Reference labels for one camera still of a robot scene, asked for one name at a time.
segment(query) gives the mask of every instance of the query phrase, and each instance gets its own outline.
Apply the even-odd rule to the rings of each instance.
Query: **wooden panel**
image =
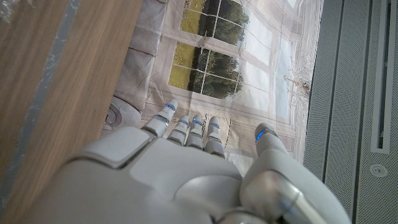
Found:
[[[14,20],[0,20],[0,177],[39,83],[68,0],[21,1]]]
[[[60,165],[100,135],[141,4],[81,1],[4,223],[20,219]]]

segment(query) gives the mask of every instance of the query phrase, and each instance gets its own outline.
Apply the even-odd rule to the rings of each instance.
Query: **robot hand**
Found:
[[[182,116],[162,138],[177,106],[171,100],[142,129],[122,128],[82,149],[23,222],[349,223],[335,196],[287,154],[271,127],[257,127],[259,158],[242,179],[224,159],[216,117],[204,148],[200,116],[190,124]]]

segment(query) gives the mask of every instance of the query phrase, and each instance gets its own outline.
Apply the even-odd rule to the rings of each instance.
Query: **robotic finger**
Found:
[[[195,147],[197,149],[203,150],[203,140],[201,138],[203,129],[203,121],[200,115],[196,115],[192,119],[191,128],[189,130],[187,142],[185,146]]]
[[[205,152],[225,158],[223,145],[221,144],[220,126],[216,116],[210,118],[209,127],[207,129]]]
[[[168,103],[166,103],[165,107],[152,119],[150,119],[141,129],[149,131],[156,137],[162,137],[171,119],[173,118],[177,106],[177,100],[170,100]]]
[[[178,144],[179,146],[184,145],[185,136],[187,135],[187,129],[189,126],[188,122],[188,116],[182,116],[177,122],[177,125],[175,126],[173,131],[167,137],[167,140],[170,140],[175,144]]]

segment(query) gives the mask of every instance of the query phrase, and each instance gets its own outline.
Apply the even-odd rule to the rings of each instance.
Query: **grass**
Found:
[[[193,0],[190,3],[189,8],[195,11],[202,11],[206,0]],[[199,21],[200,13],[184,10],[181,21],[181,30],[189,32],[192,34],[199,33]],[[175,86],[186,90],[191,70],[186,68],[181,68],[175,65],[182,65],[187,68],[191,68],[193,53],[195,47],[177,42],[177,47],[175,48],[173,67],[170,73],[169,85]]]
[[[177,42],[173,64],[190,68],[192,66],[195,47]],[[173,65],[169,85],[186,90],[191,70]]]

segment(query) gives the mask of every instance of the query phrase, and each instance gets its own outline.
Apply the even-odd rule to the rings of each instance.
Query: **perforated metal panel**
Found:
[[[381,2],[373,1],[369,69],[366,86],[366,101],[361,149],[361,167],[358,185],[356,223],[397,223],[398,212],[398,61],[394,63],[392,92],[392,119],[390,154],[371,152],[376,54],[379,38]],[[398,32],[395,34],[395,58],[398,58]],[[382,164],[388,170],[386,177],[372,175],[369,168]]]
[[[395,24],[395,48],[389,47],[389,51],[393,50],[395,54],[395,60],[389,59],[394,62],[394,81],[390,82],[390,153],[376,153],[371,152],[371,136],[375,119],[375,79],[380,75],[376,64],[377,51],[380,50],[381,1],[345,0],[340,40],[336,40],[330,30],[325,30],[330,24],[338,23],[336,19],[330,21],[333,14],[341,10],[338,4],[326,0],[324,5],[304,164],[318,178],[325,176],[325,184],[348,214],[354,216],[355,223],[398,223],[398,26]],[[336,53],[332,40],[339,42],[334,88],[330,83],[333,72],[328,73],[331,70],[328,66],[333,65],[333,54]],[[326,172],[323,173],[325,152]],[[369,169],[374,164],[382,164],[388,174],[385,177],[372,175]]]
[[[342,1],[325,1],[308,112],[304,166],[323,178]]]
[[[325,184],[352,216],[367,63],[369,3],[345,1],[330,125]]]

